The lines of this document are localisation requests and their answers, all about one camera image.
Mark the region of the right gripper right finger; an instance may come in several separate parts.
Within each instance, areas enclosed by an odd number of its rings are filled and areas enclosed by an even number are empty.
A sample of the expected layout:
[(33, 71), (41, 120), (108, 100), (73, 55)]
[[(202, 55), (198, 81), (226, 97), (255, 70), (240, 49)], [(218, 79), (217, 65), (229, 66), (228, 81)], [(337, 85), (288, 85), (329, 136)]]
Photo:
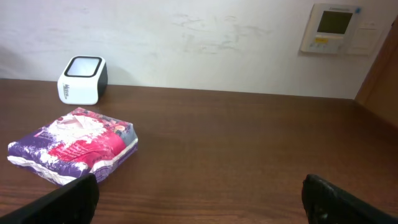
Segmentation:
[(303, 181), (302, 203), (309, 224), (397, 224), (396, 217), (315, 174)]

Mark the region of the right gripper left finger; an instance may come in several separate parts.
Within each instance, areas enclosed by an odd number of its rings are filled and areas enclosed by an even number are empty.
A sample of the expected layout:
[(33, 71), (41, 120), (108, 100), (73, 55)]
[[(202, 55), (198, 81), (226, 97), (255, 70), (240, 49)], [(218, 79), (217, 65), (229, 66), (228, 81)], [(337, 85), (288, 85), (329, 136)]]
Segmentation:
[(90, 223), (99, 196), (95, 175), (87, 174), (1, 217), (1, 224)]

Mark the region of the pink purple tissue pack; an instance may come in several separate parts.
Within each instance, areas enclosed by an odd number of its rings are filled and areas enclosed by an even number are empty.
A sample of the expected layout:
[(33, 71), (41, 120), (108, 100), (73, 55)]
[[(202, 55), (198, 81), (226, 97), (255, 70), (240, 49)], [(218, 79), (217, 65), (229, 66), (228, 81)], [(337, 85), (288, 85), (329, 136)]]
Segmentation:
[(101, 182), (137, 151), (138, 141), (132, 123), (76, 108), (9, 143), (7, 159), (57, 185), (86, 174)]

